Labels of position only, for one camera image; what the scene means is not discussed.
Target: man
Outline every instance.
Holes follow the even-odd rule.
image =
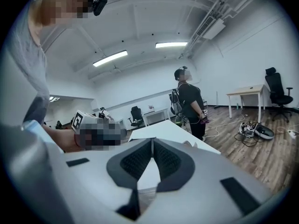
[[[37,90],[24,121],[36,120],[64,151],[81,150],[73,130],[54,130],[43,124],[50,95],[46,82],[46,55],[40,44],[44,27],[63,24],[90,11],[93,0],[31,0],[21,11],[4,45],[12,54],[20,71]]]
[[[204,141],[205,138],[203,136],[206,131],[205,122],[208,121],[203,113],[204,104],[200,89],[186,82],[189,75],[185,74],[185,70],[176,70],[174,77],[178,81],[178,98],[182,104],[183,114],[190,122],[192,135]]]
[[[108,119],[112,122],[114,121],[114,119],[111,117],[109,112],[107,110],[105,110],[104,107],[100,108],[99,118],[102,118],[102,117],[105,117],[106,119]]]

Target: gray shirt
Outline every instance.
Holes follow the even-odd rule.
[[[29,31],[28,10],[29,3],[14,22],[4,45],[11,52],[26,79],[37,90],[37,96],[32,102],[24,121],[36,120],[42,124],[50,98],[46,83],[47,59],[42,47],[36,45]]]

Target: ceiling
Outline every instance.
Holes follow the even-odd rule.
[[[226,0],[227,8],[240,1]],[[122,71],[178,59],[184,48],[156,49],[156,42],[191,41],[218,4],[219,0],[108,0],[97,17],[88,14],[72,27],[45,29],[41,42],[47,56],[57,57],[74,72],[96,81],[116,71],[115,67]],[[93,66],[93,62],[123,50],[128,56]]]

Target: black office chair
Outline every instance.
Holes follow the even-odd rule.
[[[290,96],[290,90],[293,88],[288,87],[289,90],[288,95],[285,95],[284,89],[282,87],[281,83],[281,77],[280,74],[276,72],[276,69],[274,67],[266,69],[266,81],[270,88],[270,99],[271,102],[274,104],[279,105],[278,112],[274,115],[273,120],[276,116],[279,114],[282,114],[286,118],[286,122],[289,123],[289,119],[286,117],[285,113],[289,113],[290,117],[292,116],[292,113],[290,111],[285,110],[285,106],[293,101],[293,98]]]
[[[142,118],[142,115],[141,115],[141,109],[138,108],[137,106],[134,106],[131,109],[131,115],[133,117],[133,122],[131,121],[131,118],[128,118],[130,120],[130,122],[131,122],[131,126],[139,128],[139,126],[143,124],[143,118]]]

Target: fluorescent light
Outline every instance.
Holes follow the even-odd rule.
[[[163,48],[163,47],[185,47],[188,43],[187,42],[167,42],[167,43],[157,43],[156,48]]]
[[[105,64],[105,63],[107,63],[107,62],[110,62],[110,61],[112,61],[112,60],[115,60],[115,59],[117,59],[117,58],[120,58],[120,57],[122,57],[122,56],[127,56],[127,55],[128,55],[128,53],[127,53],[126,50],[125,50],[125,51],[121,51],[121,52],[116,53],[116,54],[114,54],[114,55],[112,55],[112,56],[108,56],[108,57],[106,57],[106,58],[104,58],[104,59],[102,59],[102,60],[99,60],[99,61],[93,63],[93,65],[94,65],[95,67],[98,67],[98,66],[100,66],[100,65],[102,65],[102,64]]]

